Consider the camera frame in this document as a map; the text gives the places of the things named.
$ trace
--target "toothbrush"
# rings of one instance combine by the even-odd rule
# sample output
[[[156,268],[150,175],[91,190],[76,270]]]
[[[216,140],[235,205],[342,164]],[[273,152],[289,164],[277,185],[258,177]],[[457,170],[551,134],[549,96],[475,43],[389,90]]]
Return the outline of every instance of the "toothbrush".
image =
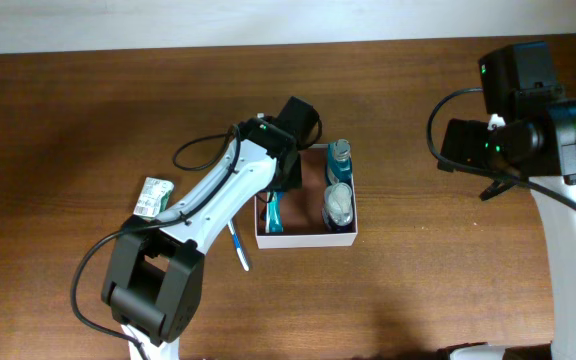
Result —
[[[244,270],[250,271],[248,261],[246,260],[246,255],[244,255],[244,249],[241,247],[241,243],[239,242],[239,237],[235,232],[235,225],[232,223],[232,219],[228,221],[228,229],[230,229],[232,240],[235,242],[235,250],[237,251],[237,256],[239,256],[239,260],[241,261],[241,266],[244,267]]]

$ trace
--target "teal object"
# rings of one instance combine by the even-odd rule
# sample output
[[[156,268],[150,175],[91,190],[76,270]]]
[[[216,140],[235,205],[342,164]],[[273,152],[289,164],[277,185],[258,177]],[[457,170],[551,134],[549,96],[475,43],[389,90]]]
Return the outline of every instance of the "teal object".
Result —
[[[328,144],[327,158],[326,184],[330,186],[342,182],[351,185],[352,160],[348,140],[339,139]]]
[[[270,201],[266,207],[266,233],[284,232],[284,227],[281,225],[281,213],[279,211],[279,205],[284,193],[275,192],[271,193],[270,196],[272,196],[272,201]]]

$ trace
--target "small package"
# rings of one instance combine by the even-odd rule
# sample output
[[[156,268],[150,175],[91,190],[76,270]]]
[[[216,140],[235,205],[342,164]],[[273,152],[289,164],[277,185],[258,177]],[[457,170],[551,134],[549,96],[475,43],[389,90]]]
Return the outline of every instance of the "small package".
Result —
[[[154,218],[166,209],[174,188],[170,181],[147,177],[133,214],[148,220]]]

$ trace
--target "cardboard box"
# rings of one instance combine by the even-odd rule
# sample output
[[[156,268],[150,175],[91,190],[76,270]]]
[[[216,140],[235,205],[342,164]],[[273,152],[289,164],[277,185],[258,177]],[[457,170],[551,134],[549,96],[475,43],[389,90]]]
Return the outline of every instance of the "cardboard box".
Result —
[[[284,194],[280,203],[283,233],[266,234],[265,222],[260,220],[266,204],[254,200],[255,237],[260,249],[350,246],[359,233],[355,182],[351,179],[353,220],[348,233],[328,232],[322,218],[326,190],[326,153],[328,145],[316,144],[301,152],[303,186]]]

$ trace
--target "white wall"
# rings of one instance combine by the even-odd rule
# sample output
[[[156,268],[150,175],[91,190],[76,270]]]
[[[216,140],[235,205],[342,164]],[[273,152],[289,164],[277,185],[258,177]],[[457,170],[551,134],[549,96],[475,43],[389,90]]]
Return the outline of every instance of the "white wall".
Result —
[[[0,0],[0,53],[573,32],[575,0]]]

